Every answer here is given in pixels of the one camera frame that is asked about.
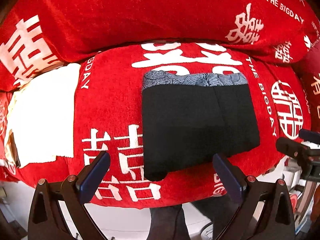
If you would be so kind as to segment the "white bed sheet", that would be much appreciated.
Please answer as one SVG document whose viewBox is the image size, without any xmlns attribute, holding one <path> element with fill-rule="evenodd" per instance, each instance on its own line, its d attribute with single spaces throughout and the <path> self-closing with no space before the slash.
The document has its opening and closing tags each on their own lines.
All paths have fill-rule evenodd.
<svg viewBox="0 0 320 240">
<path fill-rule="evenodd" d="M 80 65 L 71 63 L 33 78 L 13 93 L 4 153 L 23 168 L 74 156 L 74 95 Z"/>
</svg>

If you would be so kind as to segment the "person's grey trouser legs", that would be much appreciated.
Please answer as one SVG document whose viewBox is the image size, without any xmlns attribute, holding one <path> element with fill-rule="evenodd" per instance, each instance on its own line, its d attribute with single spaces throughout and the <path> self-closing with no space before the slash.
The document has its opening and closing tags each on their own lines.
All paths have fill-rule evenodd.
<svg viewBox="0 0 320 240">
<path fill-rule="evenodd" d="M 213 224 L 213 239 L 216 239 L 237 208 L 226 194 L 184 205 L 151 208 L 147 239 L 201 239 L 200 231 L 208 223 Z"/>
</svg>

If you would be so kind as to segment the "red folded quilt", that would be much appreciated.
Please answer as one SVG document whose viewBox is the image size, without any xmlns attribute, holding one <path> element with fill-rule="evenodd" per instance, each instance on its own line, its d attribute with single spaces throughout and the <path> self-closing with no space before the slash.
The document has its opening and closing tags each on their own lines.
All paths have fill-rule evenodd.
<svg viewBox="0 0 320 240">
<path fill-rule="evenodd" d="M 1 90 L 11 91 L 65 62 L 146 41 L 215 41 L 280 63 L 319 41 L 306 0 L 18 0 L 1 25 Z"/>
</svg>

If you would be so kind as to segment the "black pants with grey stripe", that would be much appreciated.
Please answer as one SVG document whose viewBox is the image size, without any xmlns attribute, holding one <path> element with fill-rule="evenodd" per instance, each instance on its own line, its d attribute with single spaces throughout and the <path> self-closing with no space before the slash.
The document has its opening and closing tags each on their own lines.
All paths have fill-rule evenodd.
<svg viewBox="0 0 320 240">
<path fill-rule="evenodd" d="M 230 157 L 260 145 L 241 73 L 149 71 L 143 77 L 142 118 L 144 177 L 150 181 L 208 163 L 217 153 Z"/>
</svg>

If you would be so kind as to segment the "red embroidered pillow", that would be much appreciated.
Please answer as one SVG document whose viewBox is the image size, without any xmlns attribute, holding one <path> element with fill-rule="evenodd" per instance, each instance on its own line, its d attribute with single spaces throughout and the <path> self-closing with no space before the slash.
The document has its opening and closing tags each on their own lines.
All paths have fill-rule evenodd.
<svg viewBox="0 0 320 240">
<path fill-rule="evenodd" d="M 8 105 L 12 94 L 1 91 L 0 107 L 1 107 L 1 181 L 18 182 L 19 180 L 10 170 L 9 163 L 5 157 L 5 134 L 7 131 L 7 114 Z"/>
</svg>

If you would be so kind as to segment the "white slipper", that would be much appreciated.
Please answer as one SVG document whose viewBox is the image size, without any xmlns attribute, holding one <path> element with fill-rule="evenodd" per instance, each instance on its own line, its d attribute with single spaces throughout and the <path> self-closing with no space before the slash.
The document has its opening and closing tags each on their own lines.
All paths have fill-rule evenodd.
<svg viewBox="0 0 320 240">
<path fill-rule="evenodd" d="M 213 240 L 213 224 L 208 223 L 200 231 L 200 238 L 202 240 Z"/>
</svg>

